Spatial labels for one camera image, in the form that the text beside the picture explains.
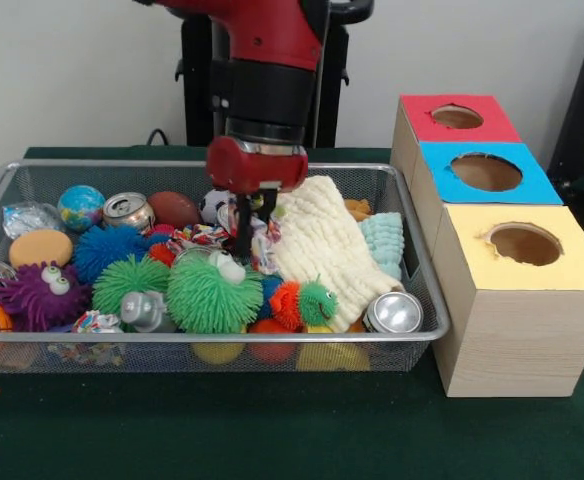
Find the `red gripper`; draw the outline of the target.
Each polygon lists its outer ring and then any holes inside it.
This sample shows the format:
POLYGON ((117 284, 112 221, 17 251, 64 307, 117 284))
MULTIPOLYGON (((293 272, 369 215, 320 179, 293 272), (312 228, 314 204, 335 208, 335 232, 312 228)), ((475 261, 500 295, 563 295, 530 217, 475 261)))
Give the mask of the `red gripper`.
POLYGON ((261 218, 269 219, 276 208, 278 191, 290 192, 303 183, 308 172, 308 155, 300 145, 248 142, 234 137, 216 137, 207 149, 206 171, 215 187, 238 194, 238 257, 251 255, 252 211, 245 194, 261 190, 261 218))

